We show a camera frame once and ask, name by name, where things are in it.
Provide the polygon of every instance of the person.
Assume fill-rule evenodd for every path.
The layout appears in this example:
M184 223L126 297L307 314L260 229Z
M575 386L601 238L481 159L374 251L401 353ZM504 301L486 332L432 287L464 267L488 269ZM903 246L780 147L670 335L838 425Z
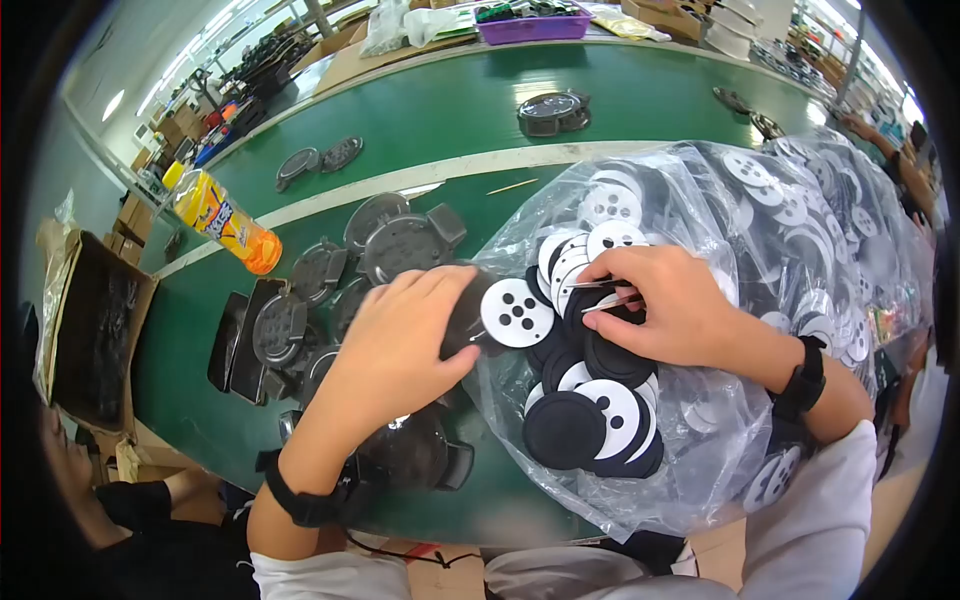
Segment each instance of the person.
M445 361L438 352L450 312L474 275L472 267L410 271L368 293L279 454L279 473L293 492L329 494L345 458L376 428L423 407L470 371L477 347ZM601 312L586 315L584 324L637 354L733 372L774 393L804 362L800 340L729 304L707 264L682 248L609 250L579 280L607 275L634 284L646 302L646 323ZM850 371L829 356L823 362L826 386L804 414L823 449L780 501L747 519L741 598L847 598L856 587L876 466L873 408ZM411 597L403 563L331 552L325 533L295 525L266 486L253 502L247 536L265 600ZM487 563L485 581L508 600L736 597L716 582L651 577L629 557L580 546L508 552Z
M220 527L173 520L173 509L220 479L199 468L163 481L93 488L86 446L67 439L57 411L44 407L40 441L57 488L95 561L130 598L259 598L243 521Z
M946 210L946 198L943 198L942 204L939 202L933 190L930 189L930 186L913 163L905 159L900 151L894 148L889 139L867 125L866 121L859 116L853 113L846 114L840 122L864 141L876 146L883 157L886 158L889 168L892 168L893 172L900 176L900 181L906 188L905 194L900 198L900 203L907 215L915 218L919 213L927 223L935 228L940 228L946 220L946 215L942 214Z

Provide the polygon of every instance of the black watch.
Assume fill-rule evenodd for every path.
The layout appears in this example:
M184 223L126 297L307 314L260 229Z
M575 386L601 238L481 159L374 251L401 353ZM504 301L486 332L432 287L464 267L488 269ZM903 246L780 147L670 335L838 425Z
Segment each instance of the black watch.
M279 450L261 452L257 457L257 470L264 471L270 493L274 495L276 503L290 515L294 524L315 529L338 521L345 500L342 496L346 495L343 489L338 486L331 495L294 493L280 475L276 464L279 456Z
M789 422L797 422L803 413L813 408L827 384L824 355L820 352L827 345L811 335L802 335L797 339L804 343L804 363L793 370L793 376L782 394L767 390L774 401L774 417Z

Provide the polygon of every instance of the white sleeve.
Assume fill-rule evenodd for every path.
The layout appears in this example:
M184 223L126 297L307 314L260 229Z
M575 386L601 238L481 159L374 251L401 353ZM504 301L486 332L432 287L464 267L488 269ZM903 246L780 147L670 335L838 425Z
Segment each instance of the white sleeve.
M744 599L849 598L870 534L874 425L816 454L780 501L747 518Z
M400 559L368 558L349 552L278 561L250 553L261 600L411 600L407 569Z

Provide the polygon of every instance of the green workbench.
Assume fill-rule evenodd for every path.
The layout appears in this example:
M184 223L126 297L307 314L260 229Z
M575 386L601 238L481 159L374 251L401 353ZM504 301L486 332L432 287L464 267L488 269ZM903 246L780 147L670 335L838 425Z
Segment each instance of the green workbench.
M737 65L667 49L618 44L560 44L491 49L397 71L360 84L274 125L215 164L212 173L253 216L340 186L427 162L539 143L706 139L754 146L748 119L712 94L737 91L787 133L809 130L814 102L797 87ZM573 87L591 94L592 124L541 140L521 135L519 101ZM327 147L347 135L365 140L343 171L303 176L278 194L276 169L304 146ZM458 257L470 258L534 192L566 165L498 171L448 180L412 201L417 212L444 202L468 227ZM534 183L486 196L505 186ZM321 236L341 241L358 203L275 229L284 245L272 276L287 276ZM199 246L188 236L184 251ZM345 276L342 284L351 279ZM133 365L134 412L161 438L228 481L255 490L257 451L279 447L277 418L292 399L255 407L206 380L217 324L231 291L248 294L254 276L216 252L164 278L140 336ZM472 444L472 475L458 492L390 492L354 525L372 533L460 543L491 543L497 522L536 522L559 540L602 535L541 492L507 454L460 393L447 423Z

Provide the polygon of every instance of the white shirt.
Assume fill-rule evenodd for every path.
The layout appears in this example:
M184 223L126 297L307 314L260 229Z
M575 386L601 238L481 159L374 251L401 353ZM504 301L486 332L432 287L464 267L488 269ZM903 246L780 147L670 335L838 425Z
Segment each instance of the white shirt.
M747 519L744 599L848 598L856 589L870 533L876 435L861 421L818 453L779 502ZM252 553L264 600L337 598L410 600L403 562L346 552L302 561ZM504 600L723 600L722 584L670 575L651 577L628 557L584 546L511 552L487 564L484 578Z

